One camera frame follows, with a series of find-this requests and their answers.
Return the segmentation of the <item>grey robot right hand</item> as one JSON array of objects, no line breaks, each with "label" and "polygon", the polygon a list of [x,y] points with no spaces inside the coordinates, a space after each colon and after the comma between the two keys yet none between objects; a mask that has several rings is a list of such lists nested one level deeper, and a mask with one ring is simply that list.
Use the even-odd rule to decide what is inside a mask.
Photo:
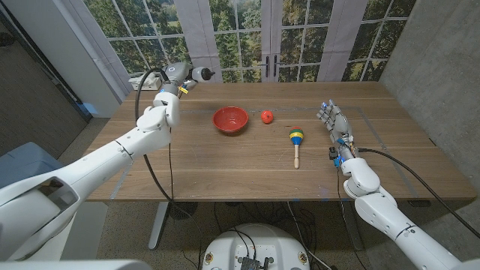
[{"label": "grey robot right hand", "polygon": [[329,100],[328,103],[322,103],[316,116],[330,133],[330,139],[336,148],[337,155],[345,161],[355,158],[353,129],[340,107],[333,100]]}]

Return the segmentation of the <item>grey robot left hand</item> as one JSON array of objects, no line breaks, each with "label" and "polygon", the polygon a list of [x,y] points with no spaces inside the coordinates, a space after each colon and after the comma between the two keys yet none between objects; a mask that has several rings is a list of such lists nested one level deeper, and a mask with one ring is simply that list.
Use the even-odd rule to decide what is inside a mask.
[{"label": "grey robot left hand", "polygon": [[162,82],[160,92],[168,92],[180,97],[182,93],[193,89],[203,79],[201,70],[185,62],[165,66],[163,72],[168,80]]}]

